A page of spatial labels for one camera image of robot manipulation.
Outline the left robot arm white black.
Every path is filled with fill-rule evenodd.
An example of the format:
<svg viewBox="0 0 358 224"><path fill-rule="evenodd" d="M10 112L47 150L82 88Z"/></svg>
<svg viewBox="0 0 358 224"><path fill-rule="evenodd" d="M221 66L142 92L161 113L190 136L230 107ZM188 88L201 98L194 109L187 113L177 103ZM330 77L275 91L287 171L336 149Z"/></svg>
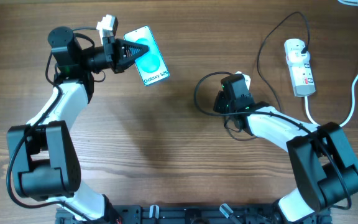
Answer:
<svg viewBox="0 0 358 224"><path fill-rule="evenodd" d="M24 199L31 198L32 208L58 205L78 222L122 221L107 196L82 181L70 136L75 119L93 97L94 75L106 69L122 73L149 51L115 34L115 27L103 30L101 46L83 48L79 29L61 26L49 33L47 67L55 70L48 79L52 96L35 117L7 132L6 188L16 205L26 208Z"/></svg>

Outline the blue Galaxy S25 smartphone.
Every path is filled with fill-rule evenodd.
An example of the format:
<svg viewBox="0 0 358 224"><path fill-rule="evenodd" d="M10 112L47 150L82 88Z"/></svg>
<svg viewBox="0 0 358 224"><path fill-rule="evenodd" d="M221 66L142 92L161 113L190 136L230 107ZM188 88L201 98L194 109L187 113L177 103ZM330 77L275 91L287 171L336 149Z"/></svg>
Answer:
<svg viewBox="0 0 358 224"><path fill-rule="evenodd" d="M170 76L149 26L143 26L124 34L124 39L149 47L149 51L146 54L135 60L135 65L145 86L153 85Z"/></svg>

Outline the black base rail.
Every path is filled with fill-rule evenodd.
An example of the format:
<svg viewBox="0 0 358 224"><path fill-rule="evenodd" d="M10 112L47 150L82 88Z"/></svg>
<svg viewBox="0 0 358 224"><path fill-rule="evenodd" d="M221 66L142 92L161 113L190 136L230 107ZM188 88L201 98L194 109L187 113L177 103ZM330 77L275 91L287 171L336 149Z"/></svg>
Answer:
<svg viewBox="0 0 358 224"><path fill-rule="evenodd" d="M218 206L197 207L141 207L140 205L115 205L120 215L116 223L131 224L191 224L191 223L288 223L275 204L250 204L230 206L226 215Z"/></svg>

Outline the white power strip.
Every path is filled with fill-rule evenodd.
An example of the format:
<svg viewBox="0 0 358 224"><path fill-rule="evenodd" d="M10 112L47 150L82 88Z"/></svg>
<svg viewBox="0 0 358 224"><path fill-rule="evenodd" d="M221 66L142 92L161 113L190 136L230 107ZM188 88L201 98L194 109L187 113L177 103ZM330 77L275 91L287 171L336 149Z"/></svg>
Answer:
<svg viewBox="0 0 358 224"><path fill-rule="evenodd" d="M306 97L315 91L310 65L310 53L302 53L305 43L300 39L288 39L284 43L285 60L290 72L291 84L296 97Z"/></svg>

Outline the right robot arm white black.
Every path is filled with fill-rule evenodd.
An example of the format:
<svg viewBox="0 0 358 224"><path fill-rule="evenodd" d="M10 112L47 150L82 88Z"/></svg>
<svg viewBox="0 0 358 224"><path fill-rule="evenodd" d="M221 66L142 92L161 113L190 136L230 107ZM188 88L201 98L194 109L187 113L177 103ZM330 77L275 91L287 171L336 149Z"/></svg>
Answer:
<svg viewBox="0 0 358 224"><path fill-rule="evenodd" d="M286 222L298 222L351 201L358 193L358 159L340 125L304 123L255 103L246 77L230 74L221 80L214 111L228 116L236 128L266 139L286 151L296 189L278 201Z"/></svg>

